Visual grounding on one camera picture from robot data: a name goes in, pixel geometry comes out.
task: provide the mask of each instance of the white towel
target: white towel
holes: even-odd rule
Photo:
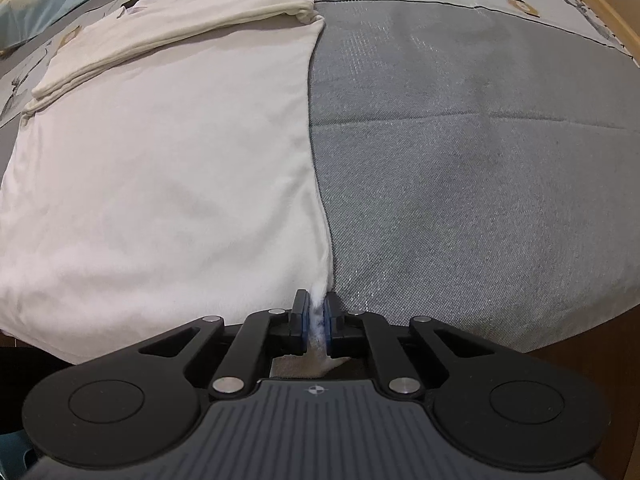
[[[268,0],[291,16],[266,20],[207,1],[141,0],[54,57],[34,94],[92,78],[20,127],[0,189],[1,329],[79,363],[201,316],[290,308],[298,288],[321,303],[332,254],[307,77],[323,20],[294,17],[312,0]],[[236,6],[249,23],[103,70]],[[180,18],[160,31],[158,9]]]
[[[127,12],[121,8],[87,27],[72,48],[61,49],[31,91],[34,99],[24,113],[35,113],[111,66],[158,46],[279,14],[302,23],[319,18],[313,0],[141,0]]]

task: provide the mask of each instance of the white fabric pinched in gripper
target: white fabric pinched in gripper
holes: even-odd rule
[[[60,50],[40,91],[83,74],[78,60],[123,59],[144,31],[157,44],[156,9],[228,11],[207,1],[107,17]],[[243,4],[249,23],[112,66],[21,125],[0,190],[0,328],[79,363],[200,316],[289,308],[298,288],[321,302],[332,254],[307,77],[324,22],[295,18],[312,0],[272,1],[283,15]],[[172,18],[162,37],[187,26],[202,32]]]

